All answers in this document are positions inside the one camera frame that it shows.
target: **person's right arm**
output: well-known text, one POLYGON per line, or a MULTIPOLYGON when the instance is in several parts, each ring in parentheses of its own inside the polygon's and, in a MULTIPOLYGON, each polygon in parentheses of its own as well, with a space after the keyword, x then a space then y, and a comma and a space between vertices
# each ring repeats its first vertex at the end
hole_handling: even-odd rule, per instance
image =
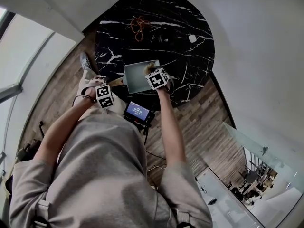
POLYGON ((184 140, 173 111, 170 95, 163 88, 157 90, 157 93, 161 103, 161 135, 167 166, 186 162, 184 140))
POLYGON ((164 88, 158 89, 157 93, 161 103, 161 134, 167 160, 158 192, 166 199, 178 224, 182 222, 179 217, 183 216, 184 222, 196 228, 210 228, 211 215, 187 164, 184 140, 170 95, 164 88))

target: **gray shirt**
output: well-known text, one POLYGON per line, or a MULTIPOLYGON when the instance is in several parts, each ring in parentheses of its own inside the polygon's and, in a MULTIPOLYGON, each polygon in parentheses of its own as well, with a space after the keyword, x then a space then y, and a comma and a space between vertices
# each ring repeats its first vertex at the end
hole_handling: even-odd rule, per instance
POLYGON ((145 147, 126 120, 92 115, 80 121, 56 168, 42 161, 15 165, 12 228, 29 227, 40 199, 50 202, 51 227, 172 227, 189 214, 196 228, 212 227, 191 168, 165 169, 155 191, 147 182, 145 147))

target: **small white square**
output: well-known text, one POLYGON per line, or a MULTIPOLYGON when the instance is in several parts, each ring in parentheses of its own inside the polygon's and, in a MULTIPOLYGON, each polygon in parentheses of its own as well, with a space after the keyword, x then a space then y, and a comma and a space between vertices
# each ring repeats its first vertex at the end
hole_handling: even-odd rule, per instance
POLYGON ((194 43, 194 42, 196 42, 196 36, 195 35, 189 35, 189 41, 191 42, 191 43, 194 43))

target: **black bracelet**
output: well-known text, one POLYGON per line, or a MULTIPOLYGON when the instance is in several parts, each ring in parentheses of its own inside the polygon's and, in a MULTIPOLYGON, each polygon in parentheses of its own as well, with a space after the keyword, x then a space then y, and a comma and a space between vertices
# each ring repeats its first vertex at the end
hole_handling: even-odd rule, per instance
POLYGON ((90 97, 90 96, 88 96, 88 95, 76 95, 75 98, 74 98, 74 101, 73 101, 73 103, 72 103, 72 106, 74 106, 74 103, 75 103, 75 100, 76 100, 77 97, 89 98, 93 103, 96 103, 96 102, 97 102, 96 99, 94 99, 94 98, 92 98, 92 97, 90 97))

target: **desk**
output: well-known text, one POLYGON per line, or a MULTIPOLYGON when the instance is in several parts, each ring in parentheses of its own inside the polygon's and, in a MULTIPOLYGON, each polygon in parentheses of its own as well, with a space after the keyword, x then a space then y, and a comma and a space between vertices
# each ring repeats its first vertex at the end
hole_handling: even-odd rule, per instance
POLYGON ((246 195, 247 193, 249 193, 252 189, 256 188, 258 185, 258 182, 255 181, 254 183, 251 184, 250 188, 248 188, 244 193, 243 195, 246 195))
MULTIPOLYGON (((190 101, 204 87, 214 62, 214 42, 203 15, 187 0, 119 0, 101 16, 95 38, 95 60, 101 76, 124 75, 124 65, 148 60, 160 65, 174 80, 173 107, 190 101), (143 40, 134 38, 130 22, 143 16, 150 22, 143 40), (197 41, 191 43, 189 35, 197 41)), ((125 102, 159 109, 156 91, 129 94, 126 86, 112 91, 125 102)))

